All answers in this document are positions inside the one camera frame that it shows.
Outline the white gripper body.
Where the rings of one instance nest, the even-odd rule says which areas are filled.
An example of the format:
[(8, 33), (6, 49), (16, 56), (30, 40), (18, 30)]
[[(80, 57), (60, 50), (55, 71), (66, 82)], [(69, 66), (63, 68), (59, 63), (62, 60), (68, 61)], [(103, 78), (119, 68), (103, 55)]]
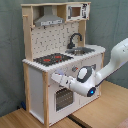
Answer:
[(60, 86), (68, 88), (70, 86), (71, 81), (73, 80), (72, 76), (60, 75), (57, 73), (53, 73), (51, 78), (57, 82)]

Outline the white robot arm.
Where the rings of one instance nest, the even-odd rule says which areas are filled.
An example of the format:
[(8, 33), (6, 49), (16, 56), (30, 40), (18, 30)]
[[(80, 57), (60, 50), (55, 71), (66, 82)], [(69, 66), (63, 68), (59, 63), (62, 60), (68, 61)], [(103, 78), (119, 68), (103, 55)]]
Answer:
[(102, 81), (117, 71), (128, 61), (128, 38), (124, 39), (111, 50), (110, 62), (98, 72), (91, 66), (82, 67), (76, 78), (72, 76), (52, 74), (52, 79), (59, 85), (64, 86), (77, 94), (91, 97), (95, 94), (96, 88)]

